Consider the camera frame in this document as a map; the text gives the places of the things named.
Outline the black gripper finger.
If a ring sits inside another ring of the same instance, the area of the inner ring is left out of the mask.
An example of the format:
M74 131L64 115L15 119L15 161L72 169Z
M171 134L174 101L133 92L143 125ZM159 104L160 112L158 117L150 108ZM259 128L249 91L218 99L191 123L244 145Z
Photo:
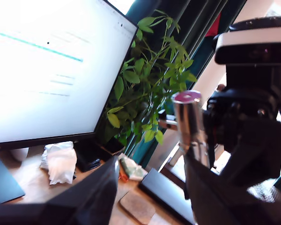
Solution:
M82 181L47 202L48 225L107 225L118 189L119 162L113 156Z
M184 156L187 193L200 225L256 225L257 201L225 182L188 155Z
M220 173L228 183L251 187L278 178L281 171L281 122L247 120Z

